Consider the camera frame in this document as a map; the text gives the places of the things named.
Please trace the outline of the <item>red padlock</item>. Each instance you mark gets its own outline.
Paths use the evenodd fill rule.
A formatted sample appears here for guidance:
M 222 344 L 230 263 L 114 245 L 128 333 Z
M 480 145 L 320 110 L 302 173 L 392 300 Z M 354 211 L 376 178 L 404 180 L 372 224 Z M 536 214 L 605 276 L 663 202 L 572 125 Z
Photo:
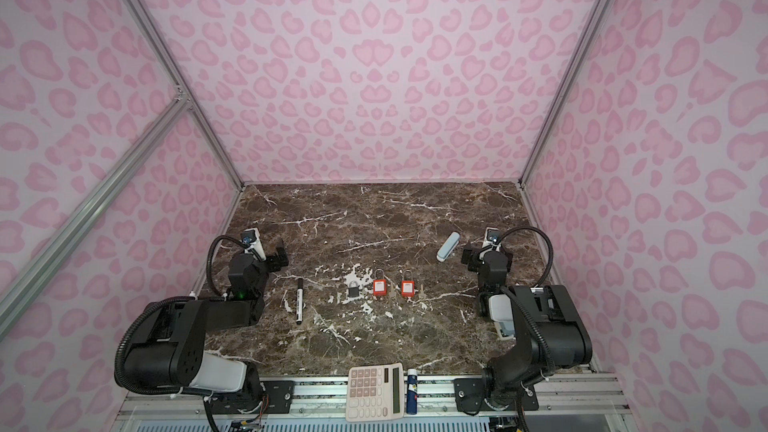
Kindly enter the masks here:
M 378 270 L 373 277 L 372 294 L 374 297 L 384 297 L 387 295 L 387 280 L 382 270 Z
M 401 295 L 404 298 L 413 298 L 416 295 L 415 281 L 410 273 L 403 272 L 401 274 Z

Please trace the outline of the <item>small grey padlock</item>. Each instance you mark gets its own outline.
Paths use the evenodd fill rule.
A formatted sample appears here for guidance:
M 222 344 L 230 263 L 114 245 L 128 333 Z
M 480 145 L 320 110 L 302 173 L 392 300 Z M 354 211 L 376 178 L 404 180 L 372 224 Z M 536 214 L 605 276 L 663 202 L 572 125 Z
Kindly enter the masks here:
M 351 280 L 347 284 L 347 297 L 349 299 L 355 299 L 360 296 L 360 284 L 357 280 Z

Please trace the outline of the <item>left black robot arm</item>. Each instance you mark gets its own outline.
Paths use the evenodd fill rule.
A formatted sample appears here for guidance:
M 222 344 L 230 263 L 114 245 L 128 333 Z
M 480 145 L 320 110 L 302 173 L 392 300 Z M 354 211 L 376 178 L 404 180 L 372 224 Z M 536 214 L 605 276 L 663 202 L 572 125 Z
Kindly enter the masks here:
M 174 296 L 147 305 L 117 347 L 115 382 L 144 396 L 200 397 L 209 416 L 265 410 L 268 394 L 256 365 L 206 352 L 206 336 L 257 325 L 271 274 L 288 264 L 282 241 L 267 254 L 255 232 L 217 236 L 205 263 L 211 296 Z

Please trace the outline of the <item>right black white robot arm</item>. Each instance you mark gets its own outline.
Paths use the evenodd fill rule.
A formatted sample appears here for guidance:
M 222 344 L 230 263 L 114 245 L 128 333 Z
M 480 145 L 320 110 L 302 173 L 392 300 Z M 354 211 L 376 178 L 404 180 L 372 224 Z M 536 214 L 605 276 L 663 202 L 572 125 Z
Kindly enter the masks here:
M 490 247 L 462 252 L 461 262 L 477 274 L 478 316 L 493 323 L 501 341 L 512 343 L 488 361 L 479 379 L 454 381 L 457 409 L 467 415 L 535 411 L 536 384 L 592 360 L 591 339 L 567 289 L 508 285 L 511 260 L 510 253 Z

